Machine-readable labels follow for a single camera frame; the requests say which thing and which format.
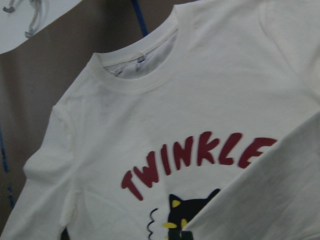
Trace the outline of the cream long-sleeve cat shirt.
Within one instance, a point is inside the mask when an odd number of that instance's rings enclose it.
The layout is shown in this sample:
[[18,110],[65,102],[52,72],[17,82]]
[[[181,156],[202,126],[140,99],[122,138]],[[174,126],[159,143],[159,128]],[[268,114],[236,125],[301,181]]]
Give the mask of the cream long-sleeve cat shirt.
[[3,240],[317,240],[320,3],[198,0],[94,53]]

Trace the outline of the grey reacher grabber tool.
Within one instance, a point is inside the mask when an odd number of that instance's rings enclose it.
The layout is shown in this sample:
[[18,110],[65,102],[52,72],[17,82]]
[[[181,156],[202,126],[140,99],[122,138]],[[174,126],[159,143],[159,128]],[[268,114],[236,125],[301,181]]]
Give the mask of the grey reacher grabber tool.
[[[27,39],[30,39],[35,34],[35,25],[36,25],[38,15],[39,15],[39,13],[41,11],[41,7],[42,7],[41,0],[30,0],[29,2],[34,7],[34,13],[33,13],[32,19],[29,23],[27,31],[24,32],[24,36]],[[15,11],[14,4],[15,4],[15,0],[10,0],[8,6],[4,6],[2,8],[2,10],[7,14],[11,14]]]

